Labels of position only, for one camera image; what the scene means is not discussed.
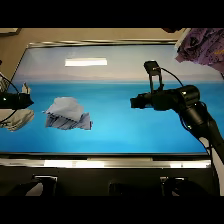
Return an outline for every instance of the robotic arm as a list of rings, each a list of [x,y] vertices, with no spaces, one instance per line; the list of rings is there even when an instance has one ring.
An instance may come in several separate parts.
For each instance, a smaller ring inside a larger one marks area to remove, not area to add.
[[[157,111],[174,110],[180,117],[181,124],[195,138],[208,140],[224,164],[224,141],[215,120],[207,111],[207,106],[200,101],[200,92],[196,86],[183,86],[180,80],[169,71],[160,68],[156,61],[147,61],[144,67],[149,74],[151,93],[139,94],[131,98],[131,107],[154,108]],[[182,87],[163,90],[161,69],[175,76]],[[152,76],[159,76],[160,86],[154,90]]]

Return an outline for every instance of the metal frame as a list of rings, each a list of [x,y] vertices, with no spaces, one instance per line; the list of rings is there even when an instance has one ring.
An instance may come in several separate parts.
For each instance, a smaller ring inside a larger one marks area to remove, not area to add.
[[[23,56],[27,49],[31,48],[46,48],[46,47],[71,47],[71,46],[111,46],[111,45],[175,45],[177,40],[166,39],[166,40],[154,40],[154,39],[121,39],[121,40],[83,40],[83,41],[59,41],[59,42],[39,42],[39,43],[30,43],[27,45],[26,49],[23,52],[23,55],[16,66],[15,72],[12,76],[11,81],[13,80],[16,71],[23,59]],[[114,158],[114,159],[124,159],[124,158],[135,158],[141,160],[142,158],[152,159],[153,161],[199,161],[199,160],[208,160],[210,157],[207,152],[204,153],[115,153],[115,154],[80,154],[80,153],[16,153],[16,152],[0,152],[0,158],[5,159],[73,159],[73,160],[87,160],[88,158]]]

